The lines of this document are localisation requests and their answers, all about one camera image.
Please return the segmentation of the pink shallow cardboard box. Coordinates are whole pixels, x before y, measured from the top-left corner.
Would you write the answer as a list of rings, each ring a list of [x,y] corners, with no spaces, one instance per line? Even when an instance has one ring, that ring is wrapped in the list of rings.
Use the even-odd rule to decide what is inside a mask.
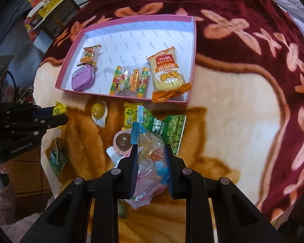
[[[71,92],[72,75],[79,69],[84,48],[101,45],[93,85],[84,94],[108,96],[115,70],[148,67],[147,57],[174,47],[186,82],[192,82],[197,28],[193,17],[139,15],[91,25],[80,31],[63,61],[55,87]]]

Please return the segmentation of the blue-edged clear candy bag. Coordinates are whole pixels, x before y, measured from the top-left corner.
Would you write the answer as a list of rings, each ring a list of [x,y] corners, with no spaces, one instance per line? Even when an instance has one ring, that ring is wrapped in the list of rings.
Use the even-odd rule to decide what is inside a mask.
[[[132,124],[131,144],[137,146],[139,177],[160,184],[167,184],[169,172],[165,145],[161,136],[153,130],[160,129],[161,122],[143,105],[137,107],[137,119]]]

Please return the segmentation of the brown chocolate ball cup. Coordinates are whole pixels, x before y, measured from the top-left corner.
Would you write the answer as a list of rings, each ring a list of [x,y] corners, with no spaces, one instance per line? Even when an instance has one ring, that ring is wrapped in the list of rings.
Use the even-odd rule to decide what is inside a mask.
[[[131,152],[131,134],[127,131],[119,131],[113,138],[113,148],[119,155],[128,155]]]

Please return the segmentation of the red and cream fleece blanket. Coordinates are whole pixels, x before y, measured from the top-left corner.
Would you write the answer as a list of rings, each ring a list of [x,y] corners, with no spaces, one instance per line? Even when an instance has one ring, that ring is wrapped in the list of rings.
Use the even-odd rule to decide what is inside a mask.
[[[158,118],[187,115],[180,157],[203,176],[223,176],[274,221],[304,191],[304,35],[273,0],[92,0],[56,37],[34,81],[35,102],[67,105],[69,123],[48,131],[42,167],[54,196],[82,176],[111,167],[106,147],[121,127],[124,102],[107,98],[107,127],[89,118],[94,97],[57,90],[55,81],[81,30],[139,15],[190,15],[197,63],[188,106],[154,107]],[[57,178],[49,157],[58,140],[68,163]]]

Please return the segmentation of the purple mint tin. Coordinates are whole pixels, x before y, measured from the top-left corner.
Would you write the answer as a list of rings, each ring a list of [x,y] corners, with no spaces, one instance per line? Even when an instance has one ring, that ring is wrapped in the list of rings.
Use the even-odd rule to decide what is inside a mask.
[[[83,91],[90,88],[94,81],[94,67],[91,64],[85,64],[72,74],[71,87],[74,91]]]

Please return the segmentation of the yellow candy packet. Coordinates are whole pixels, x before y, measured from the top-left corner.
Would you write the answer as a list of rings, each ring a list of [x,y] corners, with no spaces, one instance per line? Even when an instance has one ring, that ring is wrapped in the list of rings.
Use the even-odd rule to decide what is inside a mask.
[[[132,128],[133,122],[137,121],[137,110],[140,105],[143,103],[124,103],[124,126],[122,129]]]
[[[56,101],[52,111],[52,115],[57,116],[62,114],[67,114],[67,105]]]

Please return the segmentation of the pink jelly drink pouch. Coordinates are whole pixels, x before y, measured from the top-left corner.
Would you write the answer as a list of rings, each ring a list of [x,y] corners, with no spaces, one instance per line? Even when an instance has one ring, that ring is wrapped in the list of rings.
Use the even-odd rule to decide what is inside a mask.
[[[164,191],[168,178],[167,168],[162,161],[153,162],[152,166],[140,164],[135,192],[126,202],[134,209],[148,205],[155,195]]]

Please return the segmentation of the wooden side table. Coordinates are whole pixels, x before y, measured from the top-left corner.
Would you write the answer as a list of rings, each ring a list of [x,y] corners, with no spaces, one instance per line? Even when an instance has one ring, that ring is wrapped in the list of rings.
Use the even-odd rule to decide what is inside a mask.
[[[55,22],[55,24],[63,29],[65,24],[62,22],[62,20],[59,20],[56,16],[57,13],[62,9],[62,7],[64,7],[67,4],[70,4],[73,9],[75,9],[77,12],[81,10],[82,5],[87,4],[88,2],[90,2],[91,0],[86,0],[80,4],[76,3],[75,0],[63,0],[59,5],[57,5],[45,18],[42,18],[38,13],[37,15],[40,16],[40,20],[38,22],[38,24],[34,27],[35,30],[40,30],[43,29],[46,22],[48,22],[49,20],[53,20]]]

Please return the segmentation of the corn snack orange packet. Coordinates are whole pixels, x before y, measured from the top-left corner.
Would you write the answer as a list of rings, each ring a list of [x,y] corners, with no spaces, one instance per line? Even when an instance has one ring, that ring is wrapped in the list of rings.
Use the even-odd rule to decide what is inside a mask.
[[[178,97],[188,92],[192,85],[186,82],[176,60],[174,47],[159,51],[147,57],[151,68],[154,91],[153,103],[164,103],[169,99]]]

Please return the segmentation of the golden ball jelly cup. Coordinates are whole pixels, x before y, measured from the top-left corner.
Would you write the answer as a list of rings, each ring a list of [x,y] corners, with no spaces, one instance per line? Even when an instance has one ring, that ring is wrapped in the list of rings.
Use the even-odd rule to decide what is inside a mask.
[[[108,115],[108,109],[106,101],[101,100],[95,103],[91,109],[92,120],[99,128],[104,128],[106,125],[106,118]]]

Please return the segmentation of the green pea snack packet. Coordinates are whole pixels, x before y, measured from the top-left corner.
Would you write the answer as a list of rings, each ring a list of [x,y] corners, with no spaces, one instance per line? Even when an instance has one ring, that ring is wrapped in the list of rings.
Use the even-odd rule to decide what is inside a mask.
[[[186,120],[186,115],[170,115],[159,120],[142,105],[137,110],[137,122],[149,132],[161,137],[165,144],[169,144],[174,156],[177,156],[180,150]]]

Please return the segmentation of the burger gummy candy packet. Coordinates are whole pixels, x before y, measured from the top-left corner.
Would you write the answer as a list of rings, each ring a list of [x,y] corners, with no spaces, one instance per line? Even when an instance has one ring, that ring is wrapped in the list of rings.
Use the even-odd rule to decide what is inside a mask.
[[[109,95],[129,98],[144,98],[148,84],[149,68],[123,68],[117,66]]]

